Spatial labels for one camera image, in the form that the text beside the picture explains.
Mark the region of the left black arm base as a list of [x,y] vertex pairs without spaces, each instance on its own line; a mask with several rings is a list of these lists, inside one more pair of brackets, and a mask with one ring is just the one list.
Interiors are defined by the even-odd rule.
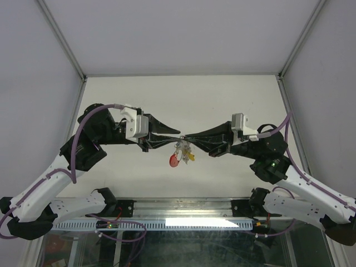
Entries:
[[106,204],[101,212],[95,214],[96,216],[113,218],[133,216],[134,200],[117,199],[108,187],[93,190],[95,191],[103,196]]

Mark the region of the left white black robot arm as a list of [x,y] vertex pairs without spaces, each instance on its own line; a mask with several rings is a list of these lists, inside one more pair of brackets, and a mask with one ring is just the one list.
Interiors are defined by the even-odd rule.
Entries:
[[177,142],[179,130],[129,105],[94,103],[78,118],[76,133],[60,148],[47,170],[15,197],[1,198],[2,239],[34,240],[55,225],[79,216],[115,213],[117,199],[107,187],[86,197],[57,201],[57,195],[104,159],[104,145],[138,145],[143,152]]

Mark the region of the red silver carabiner keyring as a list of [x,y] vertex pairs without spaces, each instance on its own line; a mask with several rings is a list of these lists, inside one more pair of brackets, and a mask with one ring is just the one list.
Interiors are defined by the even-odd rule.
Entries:
[[186,165],[189,163],[188,154],[193,154],[190,143],[185,141],[183,136],[180,137],[180,141],[174,146],[175,151],[169,158],[170,167],[178,167],[181,162]]

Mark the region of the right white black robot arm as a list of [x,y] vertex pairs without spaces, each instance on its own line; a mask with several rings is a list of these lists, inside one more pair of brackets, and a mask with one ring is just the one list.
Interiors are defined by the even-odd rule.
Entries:
[[355,245],[355,199],[343,195],[302,171],[291,158],[287,134],[273,126],[269,131],[245,130],[228,121],[200,133],[186,135],[211,157],[232,154],[253,159],[250,168],[264,182],[283,187],[301,199],[285,198],[256,188],[249,200],[254,215],[279,214],[323,230],[332,240]]

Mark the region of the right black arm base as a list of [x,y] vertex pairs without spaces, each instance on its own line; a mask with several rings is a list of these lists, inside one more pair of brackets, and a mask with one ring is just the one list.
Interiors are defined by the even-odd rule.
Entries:
[[231,210],[233,217],[268,217],[268,212],[263,208],[267,194],[271,193],[268,189],[257,187],[252,189],[249,199],[231,200]]

